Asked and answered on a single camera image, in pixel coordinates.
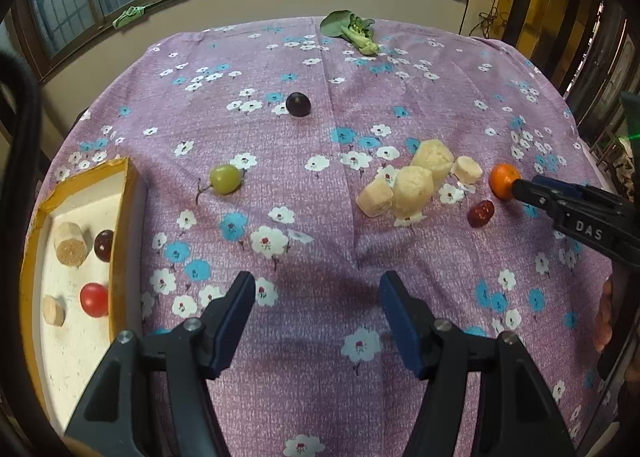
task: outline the white wall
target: white wall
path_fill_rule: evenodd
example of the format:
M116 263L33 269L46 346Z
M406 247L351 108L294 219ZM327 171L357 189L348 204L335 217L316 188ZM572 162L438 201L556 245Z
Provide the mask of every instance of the white wall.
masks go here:
M464 0L184 0L154 11L87 49L43 87L49 112L67 129L154 42L181 31L350 9L363 18L396 20L457 33Z

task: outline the green leaf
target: green leaf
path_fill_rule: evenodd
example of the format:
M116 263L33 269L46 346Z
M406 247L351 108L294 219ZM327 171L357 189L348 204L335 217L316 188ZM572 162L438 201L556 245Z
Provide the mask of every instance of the green leaf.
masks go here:
M331 38L338 38L344 34L343 29L351 23L353 13L349 10L333 11L320 23L320 32Z

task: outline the white flower print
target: white flower print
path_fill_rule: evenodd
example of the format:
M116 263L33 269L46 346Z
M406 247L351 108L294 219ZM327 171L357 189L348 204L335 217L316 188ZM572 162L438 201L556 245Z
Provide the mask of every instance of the white flower print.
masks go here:
M69 156L69 163L78 164L78 162L82 159L82 154L80 152L74 152Z
M311 172L321 172L329 167L329 160L324 155L310 157L305 164L305 169Z
M151 293L149 291L145 291L140 296L140 301L142 305L142 317L149 318L149 316L151 316L151 313L153 312L156 299L151 296Z
M354 170L368 168L369 163L373 160L370 156L363 152L351 150L349 153L340 154L340 162L346 166L350 166Z
M578 405L577 407L575 407L575 410L571 414L572 422L578 419L578 416L580 415L580 410L582 410L582 405Z
M193 141L181 141L175 147L174 153L176 157L188 154L193 149Z
M166 235L162 233L162 231L160 233L156 233L151 239L151 247L153 249L161 249L164 244L166 244Z
M393 188L394 184L396 184L396 176L398 175L399 171L399 169L394 168L390 164L387 164L384 168L378 168L376 179L384 179L386 183L391 186L391 188Z
M494 333L497 337L500 333L504 332L504 327L498 318L492 318L491 325L494 327Z
M293 224L296 221L296 214L286 206L274 207L268 215L276 222L282 224Z
M540 275L546 275L549 272L549 261L542 252L536 255L536 272Z
M156 269L149 282L157 294L169 294L176 289L175 275L167 268Z
M347 356L352 363L371 361L378 352L380 352L379 334L363 327L349 334L344 339L344 345L340 350L340 353Z
M251 155L249 152L239 153L233 159L229 160L229 164L232 164L239 170L249 170L252 166L258 164L255 155Z
M94 156L91 158L91 160L93 162L102 162L105 159L107 159L107 153L105 151L102 152L97 152L94 154Z
M297 435L287 440L283 454L285 457L316 457L316 453L324 450L324 444L313 435Z
M176 223L181 230L190 230L194 224L197 224L196 216L190 210L185 210L180 213L180 216L176 220Z
M376 156L382 157L382 159L385 159L387 161L393 161L394 159L400 157L400 152L398 151L398 148L394 146L381 146L376 151Z
M578 421L575 426L569 431L569 437L571 437L572 440L575 440L576 437L578 437L578 433L580 432L580 427L582 426L582 422Z
M273 255L284 254L287 244L289 244L289 237L278 228L260 226L251 234L251 248L266 259L270 259Z
M513 158L518 161L524 157L523 151L515 146L511 147L511 155L513 155Z
M289 111L287 110L287 103L277 104L276 106L273 107L271 112L273 114L276 114L277 116L283 116L284 114L289 114Z
M389 128L386 124L375 124L371 127L371 132L378 137L386 137L391 133L391 128Z
M269 280L262 277L255 281L255 300L260 307L268 305L273 307L278 299L278 292L273 284Z
M562 399L562 396L564 395L565 390L566 390L566 387L562 379L554 385L554 389L552 390L552 395L556 400L556 403L560 402L560 400Z
M411 215L411 217L396 218L396 221L394 222L394 227L395 228L409 228L410 226L412 226L413 224L417 224L418 222L420 222L424 218L425 218L424 215L422 215L422 213L420 213L420 212L417 212L417 214L415 214L415 215Z
M66 167L66 166L61 166L60 168L58 168L54 174L56 181L58 182L62 182L63 180L65 180L67 177L69 177L69 174L71 173L71 171Z
M198 306L195 300L188 294L182 294L174 298L174 304L171 307L171 312L180 318L188 318L192 314L198 312Z
M443 204L455 204L456 202L462 201L465 198L465 193L460 188L456 188L455 186L450 185L449 183L445 183L438 190L440 194L440 202Z
M225 296L225 294L220 290L220 287L214 287L211 284L207 284L198 292L200 305L204 308L206 308L212 300L222 298L223 296Z
M504 314L504 324L510 331L517 329L522 323L522 316L517 309L510 309Z
M516 276L509 269L503 269L498 275L498 283L505 291L513 291L516 287Z
M258 110L258 108L262 108L262 102L257 100L245 101L240 105L240 112L253 112L254 110Z

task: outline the green grape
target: green grape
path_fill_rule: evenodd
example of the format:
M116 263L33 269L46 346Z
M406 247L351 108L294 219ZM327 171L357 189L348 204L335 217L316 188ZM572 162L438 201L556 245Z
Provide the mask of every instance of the green grape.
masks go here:
M219 164L209 173L209 182L214 192L227 195L238 188L242 182L242 174L231 164Z

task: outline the blue gripper pad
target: blue gripper pad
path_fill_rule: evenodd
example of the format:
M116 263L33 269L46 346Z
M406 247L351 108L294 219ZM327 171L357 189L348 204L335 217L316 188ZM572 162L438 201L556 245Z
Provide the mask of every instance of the blue gripper pad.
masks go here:
M398 290L386 273L380 278L380 302L398 346L402 363L415 374L415 377L421 378L426 371L426 365L422 359L420 334L415 328Z
M255 280L248 275L241 283L240 290L233 294L233 286L222 300L230 300L226 314L216 334L215 355L211 369L215 377L231 366L236 348L242 337L244 326L255 303Z

